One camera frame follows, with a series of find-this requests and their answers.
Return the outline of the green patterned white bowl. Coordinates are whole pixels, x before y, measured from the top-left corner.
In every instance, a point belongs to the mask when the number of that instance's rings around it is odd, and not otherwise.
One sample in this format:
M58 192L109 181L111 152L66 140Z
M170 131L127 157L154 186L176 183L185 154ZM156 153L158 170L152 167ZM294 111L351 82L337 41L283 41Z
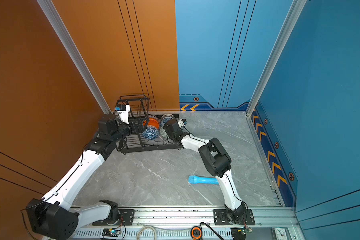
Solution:
M167 134L166 130L164 129L164 127L159 128L159 134L163 138L166 138L168 136L168 134Z

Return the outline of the blue floral white bowl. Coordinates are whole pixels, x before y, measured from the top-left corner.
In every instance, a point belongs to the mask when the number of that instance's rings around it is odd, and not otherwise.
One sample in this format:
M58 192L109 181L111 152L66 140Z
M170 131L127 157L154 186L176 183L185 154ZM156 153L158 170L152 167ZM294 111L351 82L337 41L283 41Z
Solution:
M175 120L176 118L173 118L173 117L165 117L165 118L162 118L161 121L160 121L160 126L164 126L168 121L170 120Z

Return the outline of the white lattice patterned bowl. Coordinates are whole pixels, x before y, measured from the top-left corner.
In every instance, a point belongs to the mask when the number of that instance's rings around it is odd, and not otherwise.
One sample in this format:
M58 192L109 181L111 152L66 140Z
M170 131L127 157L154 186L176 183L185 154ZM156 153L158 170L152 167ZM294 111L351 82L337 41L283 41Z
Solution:
M176 117L173 114L164 114L164 115L162 115L161 119L165 119L165 118L175 119Z

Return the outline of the orange plastic bowl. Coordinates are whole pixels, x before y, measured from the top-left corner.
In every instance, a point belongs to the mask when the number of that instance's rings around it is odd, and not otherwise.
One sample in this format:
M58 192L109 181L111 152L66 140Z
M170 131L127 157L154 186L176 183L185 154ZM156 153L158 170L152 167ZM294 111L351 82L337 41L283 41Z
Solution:
M143 121L143 126L144 127L154 127L158 130L160 127L160 122L159 122L158 118L156 118L155 116L148 117L148 120Z

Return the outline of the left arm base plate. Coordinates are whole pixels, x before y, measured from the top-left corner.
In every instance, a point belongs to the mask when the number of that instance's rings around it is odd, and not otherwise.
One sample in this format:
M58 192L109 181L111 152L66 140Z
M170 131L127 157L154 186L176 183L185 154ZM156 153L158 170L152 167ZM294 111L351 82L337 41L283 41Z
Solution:
M116 217L111 213L111 215L105 220L99 220L93 222L93 226L131 226L134 221L135 210L134 209L118 209L116 212Z

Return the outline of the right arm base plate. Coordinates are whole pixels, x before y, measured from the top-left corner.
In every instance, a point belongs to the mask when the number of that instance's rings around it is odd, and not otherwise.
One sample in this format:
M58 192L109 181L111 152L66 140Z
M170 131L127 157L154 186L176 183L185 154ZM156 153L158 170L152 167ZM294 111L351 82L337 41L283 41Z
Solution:
M217 226L223 226L223 225L234 225L232 222L229 221L227 210L225 209L214 209L214 224ZM251 209L248 210L247 213L245 213L243 220L237 224L237 225L247 225L247 226L254 226L255 219L254 215Z

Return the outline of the blue geometric patterned bowl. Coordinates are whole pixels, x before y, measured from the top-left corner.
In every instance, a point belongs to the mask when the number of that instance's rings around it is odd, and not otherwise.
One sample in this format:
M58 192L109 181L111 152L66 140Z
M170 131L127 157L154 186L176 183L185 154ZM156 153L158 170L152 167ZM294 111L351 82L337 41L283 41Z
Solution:
M154 126L147 126L142 136L147 140L154 140L159 137L159 130Z

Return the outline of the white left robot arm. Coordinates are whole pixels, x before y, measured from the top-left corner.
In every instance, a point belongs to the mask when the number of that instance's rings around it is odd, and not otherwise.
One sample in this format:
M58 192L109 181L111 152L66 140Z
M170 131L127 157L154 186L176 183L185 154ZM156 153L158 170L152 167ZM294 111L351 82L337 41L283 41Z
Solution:
M40 200L32 199L25 210L31 231L55 240L67 240L76 229L103 221L121 222L118 204L101 200L72 210L73 201L93 173L122 145L127 136L138 133L138 118L126 111L105 114L98 130L83 147L81 156L65 176Z

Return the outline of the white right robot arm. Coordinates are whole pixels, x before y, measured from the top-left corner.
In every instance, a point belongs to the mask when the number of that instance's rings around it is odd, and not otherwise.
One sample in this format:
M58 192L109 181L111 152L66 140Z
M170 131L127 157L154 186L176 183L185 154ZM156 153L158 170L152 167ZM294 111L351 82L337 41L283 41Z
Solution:
M232 176L232 159L217 138L201 139L185 132L181 121L169 120L164 124L168 137L183 149L198 152L206 170L215 177L224 196L227 218L231 224L239 225L246 218L248 207L241 199Z

